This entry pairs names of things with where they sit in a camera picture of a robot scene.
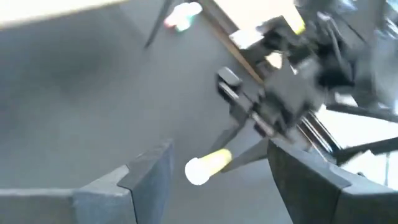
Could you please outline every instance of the yellow object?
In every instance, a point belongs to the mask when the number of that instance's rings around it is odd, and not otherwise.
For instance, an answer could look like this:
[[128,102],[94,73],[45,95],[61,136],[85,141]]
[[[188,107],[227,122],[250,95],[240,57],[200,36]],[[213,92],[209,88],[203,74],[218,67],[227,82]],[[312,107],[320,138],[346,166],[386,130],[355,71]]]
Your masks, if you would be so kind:
[[202,158],[193,158],[185,165],[185,175],[194,185],[202,185],[232,160],[232,153],[220,149]]
[[282,12],[282,15],[296,34],[301,34],[305,31],[304,20],[295,8],[294,4],[286,4],[286,8]]

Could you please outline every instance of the dark gray carpet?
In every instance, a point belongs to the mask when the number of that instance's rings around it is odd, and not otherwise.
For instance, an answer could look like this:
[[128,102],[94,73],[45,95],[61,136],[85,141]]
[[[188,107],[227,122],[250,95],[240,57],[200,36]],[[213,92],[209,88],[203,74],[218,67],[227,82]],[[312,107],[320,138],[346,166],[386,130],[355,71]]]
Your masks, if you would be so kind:
[[[185,180],[184,164],[228,124],[215,71],[228,66],[256,86],[201,17],[181,34],[162,29],[145,51],[152,3],[0,32],[0,187],[80,187],[173,138],[165,223],[290,223],[267,162],[202,187]],[[231,149],[257,140],[247,128]]]

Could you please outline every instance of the gray floor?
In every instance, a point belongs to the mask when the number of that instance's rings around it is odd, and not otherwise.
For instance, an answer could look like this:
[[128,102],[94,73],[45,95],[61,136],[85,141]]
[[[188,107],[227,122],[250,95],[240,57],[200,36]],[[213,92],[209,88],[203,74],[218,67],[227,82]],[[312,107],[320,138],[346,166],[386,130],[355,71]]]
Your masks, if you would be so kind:
[[[0,187],[80,187],[173,138],[164,223],[291,223],[266,161],[185,180],[184,164],[228,124],[214,72],[228,66],[256,89],[201,17],[145,51],[153,2],[123,6],[134,22],[110,7],[0,32]],[[230,148],[257,140],[249,127]]]

